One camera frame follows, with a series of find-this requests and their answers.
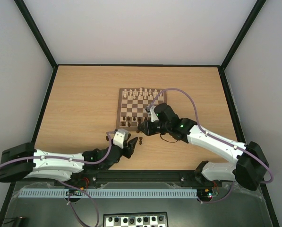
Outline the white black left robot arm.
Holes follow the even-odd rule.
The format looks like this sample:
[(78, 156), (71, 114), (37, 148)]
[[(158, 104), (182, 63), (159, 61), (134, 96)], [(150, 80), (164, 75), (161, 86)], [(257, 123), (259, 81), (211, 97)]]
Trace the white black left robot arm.
[(73, 174), (93, 170), (108, 170), (121, 157), (131, 158), (138, 138), (114, 144), (105, 149), (94, 149), (77, 154), (59, 154), (34, 148), (34, 143), (24, 143), (2, 152), (0, 183), (11, 183), (27, 178), (68, 181)]

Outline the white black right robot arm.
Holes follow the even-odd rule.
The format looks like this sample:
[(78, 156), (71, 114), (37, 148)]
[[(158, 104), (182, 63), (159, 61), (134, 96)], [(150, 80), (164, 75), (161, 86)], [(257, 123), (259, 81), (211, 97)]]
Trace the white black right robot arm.
[(149, 119), (138, 130), (147, 136), (169, 134), (175, 140), (205, 148), (226, 160), (225, 163), (202, 162), (196, 181), (206, 185), (210, 181), (237, 181), (242, 187), (255, 191), (263, 181), (269, 164), (261, 147), (222, 137), (189, 118), (179, 118), (166, 103), (145, 108)]

